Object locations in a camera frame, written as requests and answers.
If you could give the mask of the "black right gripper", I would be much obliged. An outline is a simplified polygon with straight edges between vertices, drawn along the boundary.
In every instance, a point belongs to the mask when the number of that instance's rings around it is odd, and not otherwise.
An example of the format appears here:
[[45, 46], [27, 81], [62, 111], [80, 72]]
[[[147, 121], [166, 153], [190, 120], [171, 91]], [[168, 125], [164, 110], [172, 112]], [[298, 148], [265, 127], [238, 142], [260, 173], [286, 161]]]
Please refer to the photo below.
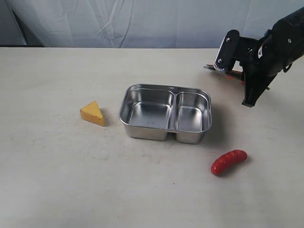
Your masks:
[[245, 97], [242, 105], [255, 106], [259, 97], [283, 69], [283, 56], [274, 35], [259, 40], [240, 37], [234, 57], [243, 69]]

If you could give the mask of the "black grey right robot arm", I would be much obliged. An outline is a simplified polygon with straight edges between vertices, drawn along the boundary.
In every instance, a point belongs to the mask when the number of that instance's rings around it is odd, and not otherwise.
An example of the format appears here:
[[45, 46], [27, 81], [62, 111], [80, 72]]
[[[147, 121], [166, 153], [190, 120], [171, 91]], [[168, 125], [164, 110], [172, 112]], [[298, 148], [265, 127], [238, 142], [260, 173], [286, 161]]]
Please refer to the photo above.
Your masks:
[[233, 57], [243, 69], [242, 105], [253, 107], [280, 72], [287, 72], [304, 55], [304, 9], [276, 22], [259, 39], [240, 37]]

